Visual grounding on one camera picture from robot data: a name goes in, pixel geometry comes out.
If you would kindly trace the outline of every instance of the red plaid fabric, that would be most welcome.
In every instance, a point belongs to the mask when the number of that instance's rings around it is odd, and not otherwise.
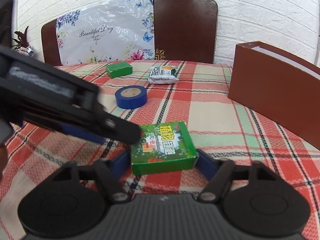
[[[185,61],[128,61],[132,75],[110,79],[102,64],[58,67],[101,87],[100,102],[114,115],[137,124],[184,121],[197,148],[214,158],[237,164],[264,162],[309,202],[311,216],[303,235],[319,239],[320,151],[266,117],[227,98],[232,69],[228,66]],[[150,85],[148,68],[178,67],[179,82]],[[148,102],[135,110],[116,106],[115,92],[127,85],[147,88]],[[31,124],[15,127],[7,141],[10,161],[0,185],[0,239],[18,240],[25,234],[17,216],[20,200],[48,175],[69,160],[91,164],[100,157],[114,158],[126,146],[108,140],[87,142]],[[196,169],[121,178],[129,194],[185,193],[197,195],[207,181]],[[233,187],[243,185],[237,182]]]

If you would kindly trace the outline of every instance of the floral plastic sheet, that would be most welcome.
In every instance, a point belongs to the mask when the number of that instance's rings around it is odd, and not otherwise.
[[[63,65],[153,59],[153,0],[111,0],[65,14],[56,33]]]

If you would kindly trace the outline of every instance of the table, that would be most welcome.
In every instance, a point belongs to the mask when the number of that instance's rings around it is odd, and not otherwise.
[[[311,216],[303,232],[319,239],[320,151],[266,117],[227,98],[232,68],[185,61],[128,61],[132,75],[110,79],[101,64],[58,67],[101,87],[99,100],[114,115],[137,124],[184,121],[197,148],[214,158],[227,157],[237,164],[264,162],[308,200]],[[148,68],[178,67],[179,82],[150,85]],[[148,103],[135,110],[116,107],[114,94],[125,85],[148,90]],[[104,145],[49,132],[31,124],[15,127],[7,142],[9,164],[0,184],[0,239],[20,239],[24,231],[18,221],[19,201],[64,162],[91,164],[100,157],[113,158],[126,145],[107,140]],[[121,178],[129,194],[185,193],[197,195],[206,179],[196,170]],[[83,182],[87,187],[93,184]],[[237,182],[239,187],[245,181]]]

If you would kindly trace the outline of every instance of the green box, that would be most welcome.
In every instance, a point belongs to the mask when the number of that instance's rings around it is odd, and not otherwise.
[[[125,61],[106,65],[106,70],[107,73],[109,73],[110,78],[132,74],[132,66]]]
[[[131,146],[134,175],[192,169],[197,159],[184,122],[142,125],[140,141]]]

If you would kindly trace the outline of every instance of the brown box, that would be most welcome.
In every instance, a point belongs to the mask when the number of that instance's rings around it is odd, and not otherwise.
[[[236,45],[228,98],[320,149],[320,69],[260,41]]]

